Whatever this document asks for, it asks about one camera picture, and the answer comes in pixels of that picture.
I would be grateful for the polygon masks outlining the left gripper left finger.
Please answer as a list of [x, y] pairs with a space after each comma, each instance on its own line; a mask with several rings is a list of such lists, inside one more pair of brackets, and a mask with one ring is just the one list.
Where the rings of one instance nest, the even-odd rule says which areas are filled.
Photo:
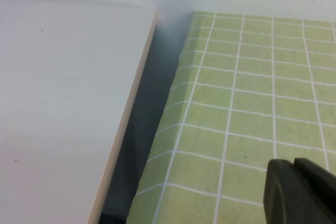
[[264, 210], [266, 223], [313, 223], [312, 193], [293, 164], [284, 159], [268, 163]]

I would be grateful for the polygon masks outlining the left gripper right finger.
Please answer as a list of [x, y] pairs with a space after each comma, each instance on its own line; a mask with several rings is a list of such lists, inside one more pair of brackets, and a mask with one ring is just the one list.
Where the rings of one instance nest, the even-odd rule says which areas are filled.
[[307, 158], [293, 163], [324, 215], [335, 223], [335, 175]]

